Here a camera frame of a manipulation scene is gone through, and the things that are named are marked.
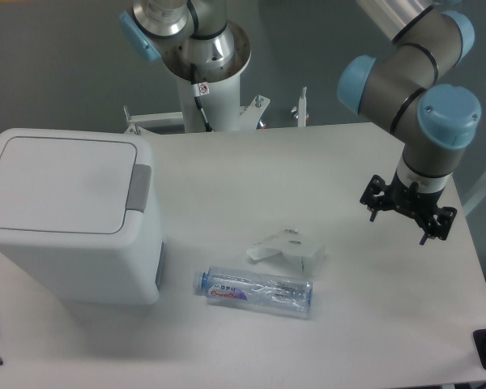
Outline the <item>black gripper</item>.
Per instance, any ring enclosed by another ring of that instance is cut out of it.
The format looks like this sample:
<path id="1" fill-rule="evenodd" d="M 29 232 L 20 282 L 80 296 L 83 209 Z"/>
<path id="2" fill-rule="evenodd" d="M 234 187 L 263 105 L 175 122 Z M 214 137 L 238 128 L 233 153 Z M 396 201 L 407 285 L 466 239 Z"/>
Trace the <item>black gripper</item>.
<path id="1" fill-rule="evenodd" d="M 413 219 L 424 231 L 420 239 L 421 246 L 427 240 L 445 241 L 458 210 L 455 207 L 437 206 L 444 189 L 423 193 L 419 191 L 419 187 L 417 182 L 406 186 L 398 173 L 394 174 L 393 181 L 388 186 L 383 178 L 375 174 L 361 195 L 360 203 L 369 210 L 370 221 L 375 221 L 377 214 L 383 211 L 395 211 Z"/>

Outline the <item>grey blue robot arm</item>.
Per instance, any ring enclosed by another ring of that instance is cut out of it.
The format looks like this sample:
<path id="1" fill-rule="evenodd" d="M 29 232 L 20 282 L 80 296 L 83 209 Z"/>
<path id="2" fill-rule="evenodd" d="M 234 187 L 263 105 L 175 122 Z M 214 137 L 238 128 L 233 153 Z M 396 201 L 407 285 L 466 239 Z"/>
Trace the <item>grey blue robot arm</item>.
<path id="1" fill-rule="evenodd" d="M 481 105 L 469 90 L 440 78 L 470 52 L 475 31 L 455 11 L 429 1 L 363 1 L 361 8 L 395 47 L 384 61 L 362 55 L 341 74 L 337 97 L 353 113 L 400 140 L 391 182 L 373 176 L 360 202 L 372 215 L 394 211 L 445 240 L 457 211 L 440 207 L 446 183 L 473 140 Z M 224 1 L 135 1 L 120 15 L 141 57 L 161 60 L 177 80 L 188 132 L 253 131 L 261 97 L 240 105 L 240 75 L 251 48 Z"/>

